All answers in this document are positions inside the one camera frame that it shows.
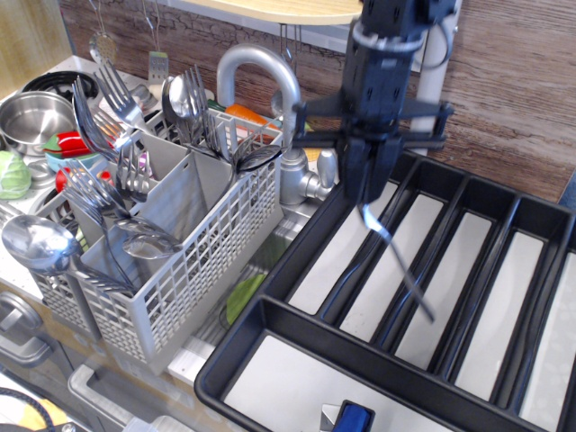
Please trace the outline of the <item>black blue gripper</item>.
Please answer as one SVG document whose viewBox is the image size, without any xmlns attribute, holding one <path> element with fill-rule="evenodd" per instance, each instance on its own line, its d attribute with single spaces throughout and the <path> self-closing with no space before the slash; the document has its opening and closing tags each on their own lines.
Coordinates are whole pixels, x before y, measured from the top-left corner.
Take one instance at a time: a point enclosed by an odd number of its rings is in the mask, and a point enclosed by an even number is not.
<svg viewBox="0 0 576 432">
<path fill-rule="evenodd" d="M 335 149 L 351 203 L 368 204 L 382 195 L 406 139 L 401 121 L 446 120 L 440 103 L 410 100 L 406 93 L 427 31 L 441 29 L 441 61 L 450 58 L 453 36 L 446 20 L 453 13 L 451 1 L 365 1 L 350 25 L 340 88 L 293 107 L 293 147 Z"/>
</svg>

